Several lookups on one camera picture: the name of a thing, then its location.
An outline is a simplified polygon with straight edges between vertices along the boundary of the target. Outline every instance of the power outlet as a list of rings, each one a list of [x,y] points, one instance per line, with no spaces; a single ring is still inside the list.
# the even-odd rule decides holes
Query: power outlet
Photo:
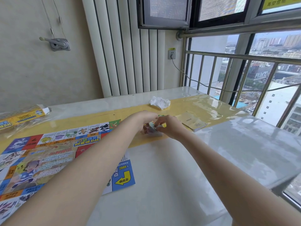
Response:
[[[175,59],[175,50],[168,50],[168,59],[171,59],[171,55],[172,59]]]

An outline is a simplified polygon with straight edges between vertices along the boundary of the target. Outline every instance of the white table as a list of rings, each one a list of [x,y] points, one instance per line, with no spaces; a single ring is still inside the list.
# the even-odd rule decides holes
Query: white table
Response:
[[[175,99],[198,94],[203,93],[180,87],[51,108],[54,119],[63,119],[147,104],[152,96]],[[301,172],[301,139],[250,115],[201,129],[197,135],[269,189]],[[136,184],[103,195],[88,226],[207,225],[227,213],[178,141],[154,141],[128,152]]]

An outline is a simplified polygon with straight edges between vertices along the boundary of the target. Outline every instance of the white crumpled tissue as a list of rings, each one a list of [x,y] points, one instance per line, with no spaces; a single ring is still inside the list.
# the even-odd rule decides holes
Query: white crumpled tissue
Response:
[[[154,105],[163,110],[170,106],[170,100],[153,96],[153,98],[150,100],[150,105]]]

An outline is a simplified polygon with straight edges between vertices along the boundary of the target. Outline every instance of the pokemon board game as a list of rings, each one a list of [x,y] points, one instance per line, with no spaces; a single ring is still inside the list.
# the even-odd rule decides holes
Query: pokemon board game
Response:
[[[121,120],[14,139],[0,155],[0,224]],[[103,194],[135,184],[126,153]]]

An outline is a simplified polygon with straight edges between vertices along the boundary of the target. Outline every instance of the yellow table runner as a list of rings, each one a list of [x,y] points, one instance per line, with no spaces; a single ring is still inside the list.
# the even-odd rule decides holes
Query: yellow table runner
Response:
[[[2,139],[0,142],[0,154],[15,138],[57,132],[65,129],[77,128],[108,121],[115,121],[118,119],[123,120],[129,115],[141,110],[153,111],[160,115],[169,114],[172,116],[180,115],[186,111],[189,111],[195,117],[198,117],[201,121],[207,123],[206,127],[220,124],[235,117],[243,117],[247,115],[247,113],[229,106],[228,104],[206,94],[186,98],[178,98],[171,100],[170,106],[164,110],[159,110],[158,108],[147,104],[84,116],[71,117],[62,120],[47,121],[35,125],[31,128],[25,128],[8,139]],[[130,147],[138,146],[163,138],[166,138],[166,136],[149,137],[148,135],[138,133],[130,144]]]

